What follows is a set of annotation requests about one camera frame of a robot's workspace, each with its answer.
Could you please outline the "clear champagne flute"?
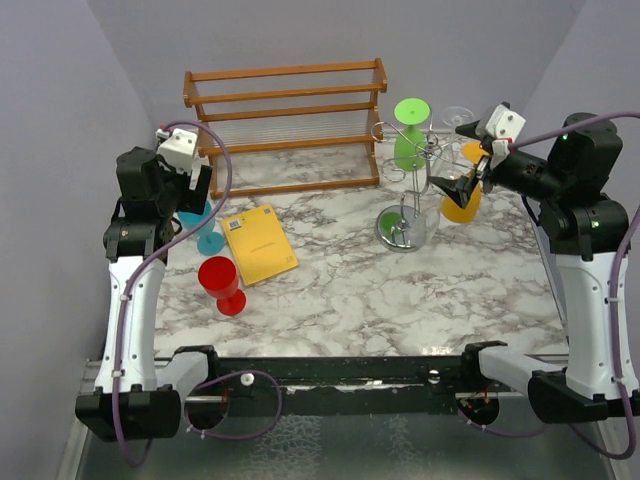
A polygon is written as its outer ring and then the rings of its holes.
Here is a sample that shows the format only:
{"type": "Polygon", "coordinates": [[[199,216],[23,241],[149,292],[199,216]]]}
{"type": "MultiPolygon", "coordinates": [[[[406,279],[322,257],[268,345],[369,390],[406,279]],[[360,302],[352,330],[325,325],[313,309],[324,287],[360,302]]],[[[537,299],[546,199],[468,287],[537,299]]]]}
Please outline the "clear champagne flute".
{"type": "Polygon", "coordinates": [[[462,153],[462,147],[469,140],[458,135],[456,128],[474,119],[473,112],[465,107],[450,106],[441,112],[440,121],[446,132],[438,135],[438,149],[431,169],[434,176],[456,179],[470,169],[472,163],[462,153]]]}

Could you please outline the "clear round wine glass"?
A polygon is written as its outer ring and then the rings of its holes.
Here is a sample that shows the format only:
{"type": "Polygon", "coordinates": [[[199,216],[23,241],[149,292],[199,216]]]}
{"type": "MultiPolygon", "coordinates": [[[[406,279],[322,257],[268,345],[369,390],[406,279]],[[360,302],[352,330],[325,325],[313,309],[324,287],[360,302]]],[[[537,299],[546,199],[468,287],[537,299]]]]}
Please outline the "clear round wine glass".
{"type": "Polygon", "coordinates": [[[407,240],[413,250],[420,249],[429,243],[440,223],[440,212],[437,207],[425,207],[409,216],[407,240]]]}

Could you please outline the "blue plastic wine glass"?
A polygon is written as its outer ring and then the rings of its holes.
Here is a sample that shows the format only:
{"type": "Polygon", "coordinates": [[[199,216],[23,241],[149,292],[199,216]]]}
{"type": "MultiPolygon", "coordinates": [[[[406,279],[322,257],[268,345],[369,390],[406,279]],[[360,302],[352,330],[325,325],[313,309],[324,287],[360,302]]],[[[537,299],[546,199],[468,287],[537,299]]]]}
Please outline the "blue plastic wine glass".
{"type": "MultiPolygon", "coordinates": [[[[208,200],[204,203],[204,210],[201,214],[179,211],[178,219],[185,230],[194,229],[201,221],[207,218],[212,211],[212,206],[208,200]]],[[[197,249],[201,255],[212,257],[218,255],[225,246],[223,235],[215,230],[215,219],[212,218],[206,225],[196,233],[197,249]]]]}

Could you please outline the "green plastic wine glass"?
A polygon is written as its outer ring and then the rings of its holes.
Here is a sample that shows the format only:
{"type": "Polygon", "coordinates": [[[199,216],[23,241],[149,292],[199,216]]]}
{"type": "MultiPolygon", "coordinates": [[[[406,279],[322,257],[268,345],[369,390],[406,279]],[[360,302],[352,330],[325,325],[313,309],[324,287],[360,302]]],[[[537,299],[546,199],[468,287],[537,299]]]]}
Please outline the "green plastic wine glass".
{"type": "Polygon", "coordinates": [[[403,172],[413,172],[425,165],[422,153],[426,148],[426,137],[419,125],[429,118],[430,113],[429,104],[415,97],[401,100],[394,109],[396,120],[405,126],[394,144],[394,163],[403,172]]]}

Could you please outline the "red plastic wine glass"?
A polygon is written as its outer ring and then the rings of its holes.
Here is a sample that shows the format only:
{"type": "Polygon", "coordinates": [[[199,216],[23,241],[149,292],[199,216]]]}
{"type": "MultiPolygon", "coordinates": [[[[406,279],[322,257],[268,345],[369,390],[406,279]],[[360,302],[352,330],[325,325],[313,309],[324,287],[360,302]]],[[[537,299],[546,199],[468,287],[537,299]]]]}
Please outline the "red plastic wine glass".
{"type": "Polygon", "coordinates": [[[225,316],[236,316],[246,307],[246,296],[239,287],[235,264],[223,256],[205,260],[198,270],[202,288],[216,301],[218,311],[225,316]]]}

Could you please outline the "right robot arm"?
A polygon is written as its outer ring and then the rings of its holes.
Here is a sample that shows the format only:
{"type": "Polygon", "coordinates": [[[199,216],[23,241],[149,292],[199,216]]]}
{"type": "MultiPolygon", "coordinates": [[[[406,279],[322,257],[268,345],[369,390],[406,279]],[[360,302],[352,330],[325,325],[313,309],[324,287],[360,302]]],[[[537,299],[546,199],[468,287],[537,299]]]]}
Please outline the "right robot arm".
{"type": "Polygon", "coordinates": [[[481,391],[493,381],[525,395],[547,424],[636,417],[639,381],[630,359],[624,306],[630,240],[638,218],[604,191],[623,143],[616,115],[578,112],[546,134],[546,158],[526,152],[524,118],[501,103],[478,121],[457,127],[479,141],[483,156],[459,179],[433,184],[459,206],[472,191],[502,187],[538,202],[562,283],[568,327],[566,367],[520,354],[502,342],[468,345],[461,383],[481,391]]]}

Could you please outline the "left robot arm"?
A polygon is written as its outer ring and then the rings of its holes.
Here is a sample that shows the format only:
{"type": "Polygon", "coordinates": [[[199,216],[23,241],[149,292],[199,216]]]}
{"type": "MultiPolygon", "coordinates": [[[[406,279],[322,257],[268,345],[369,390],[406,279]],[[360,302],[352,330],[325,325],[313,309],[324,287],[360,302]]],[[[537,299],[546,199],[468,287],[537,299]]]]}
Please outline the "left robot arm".
{"type": "Polygon", "coordinates": [[[155,362],[157,302],[175,237],[178,211],[201,214],[211,170],[192,173],[197,153],[135,147],[116,160],[120,197],[103,235],[111,300],[104,355],[92,392],[75,403],[76,417],[106,442],[171,438],[184,401],[220,385],[212,347],[177,349],[155,362]]]}

